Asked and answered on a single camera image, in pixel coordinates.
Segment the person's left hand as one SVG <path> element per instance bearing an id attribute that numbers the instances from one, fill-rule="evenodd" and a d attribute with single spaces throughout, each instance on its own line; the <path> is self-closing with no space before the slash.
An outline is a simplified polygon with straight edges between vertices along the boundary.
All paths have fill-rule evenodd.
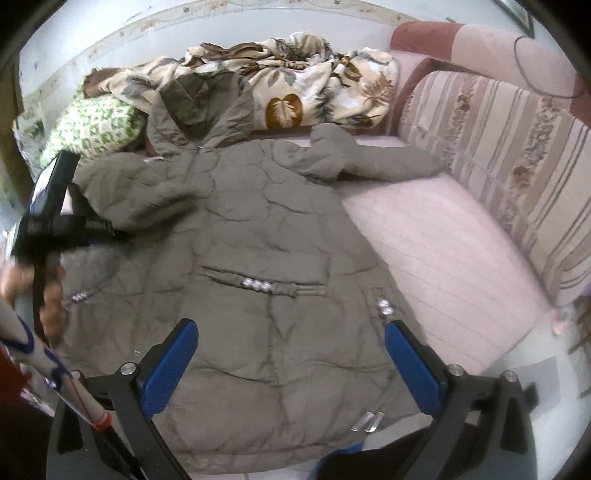
<path id="1" fill-rule="evenodd" d="M 63 269 L 58 267 L 53 277 L 46 281 L 43 305 L 39 309 L 43 332 L 49 340 L 58 340 L 64 331 L 61 304 L 63 295 L 62 278 Z M 1 276 L 1 297 L 13 308 L 15 299 L 31 288 L 33 279 L 33 266 L 18 265 L 13 262 L 7 263 Z"/>

